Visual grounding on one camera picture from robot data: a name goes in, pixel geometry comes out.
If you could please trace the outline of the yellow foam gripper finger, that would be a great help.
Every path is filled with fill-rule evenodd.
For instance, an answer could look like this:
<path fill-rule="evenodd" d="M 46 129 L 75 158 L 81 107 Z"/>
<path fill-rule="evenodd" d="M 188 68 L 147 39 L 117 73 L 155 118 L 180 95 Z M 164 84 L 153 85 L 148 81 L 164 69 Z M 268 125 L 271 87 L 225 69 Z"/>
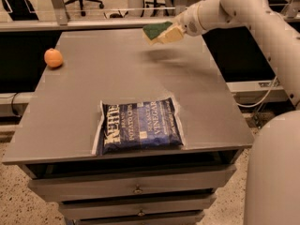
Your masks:
<path fill-rule="evenodd" d="M 158 36 L 158 41 L 162 44 L 175 42 L 184 37 L 185 31 L 177 25 L 170 26 Z"/>

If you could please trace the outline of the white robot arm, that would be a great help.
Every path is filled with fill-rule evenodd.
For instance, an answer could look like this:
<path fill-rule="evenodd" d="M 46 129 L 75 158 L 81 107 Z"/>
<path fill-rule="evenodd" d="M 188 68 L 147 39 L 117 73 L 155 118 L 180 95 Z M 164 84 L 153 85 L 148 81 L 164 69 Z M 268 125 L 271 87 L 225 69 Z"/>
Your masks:
<path fill-rule="evenodd" d="M 300 100 L 299 33 L 267 0 L 204 0 L 172 20 L 159 38 L 167 43 L 213 28 L 244 25 L 269 61 L 294 106 Z M 263 126 L 252 145 L 244 225 L 300 225 L 300 111 Z"/>

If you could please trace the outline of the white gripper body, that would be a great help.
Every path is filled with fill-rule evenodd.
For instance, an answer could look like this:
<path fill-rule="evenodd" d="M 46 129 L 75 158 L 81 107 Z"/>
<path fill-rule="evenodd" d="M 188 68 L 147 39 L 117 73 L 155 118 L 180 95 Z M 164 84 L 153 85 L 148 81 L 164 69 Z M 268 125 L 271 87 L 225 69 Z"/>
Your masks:
<path fill-rule="evenodd" d="M 189 36 L 200 36 L 206 33 L 206 30 L 201 24 L 201 12 L 202 3 L 198 2 L 177 15 L 175 20 Z"/>

